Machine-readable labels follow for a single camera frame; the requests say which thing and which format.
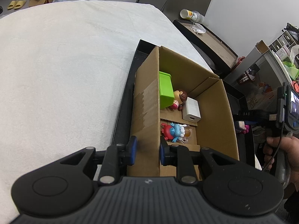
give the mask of green plastic bag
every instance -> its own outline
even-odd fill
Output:
[[[299,70],[296,68],[294,63],[288,61],[283,61],[282,63],[284,64],[284,67],[290,75],[290,77],[292,78],[292,80],[295,80],[299,75]]]

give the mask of slippers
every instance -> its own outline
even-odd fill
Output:
[[[17,4],[15,5],[15,10],[22,8],[26,3],[26,0],[18,1]]]
[[[18,1],[11,1],[11,3],[8,5],[7,10],[11,10],[13,9]]]

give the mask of device screen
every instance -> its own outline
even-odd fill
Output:
[[[295,95],[292,91],[291,91],[291,115],[295,116],[296,119],[299,119],[299,99],[297,97],[297,95]]]

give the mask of green container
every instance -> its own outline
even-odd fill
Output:
[[[160,87],[160,109],[165,109],[173,105],[174,94],[171,84],[171,75],[165,72],[159,72]]]

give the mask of white power adapter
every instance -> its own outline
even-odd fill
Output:
[[[187,98],[183,105],[183,119],[194,123],[201,119],[198,102],[195,99]]]

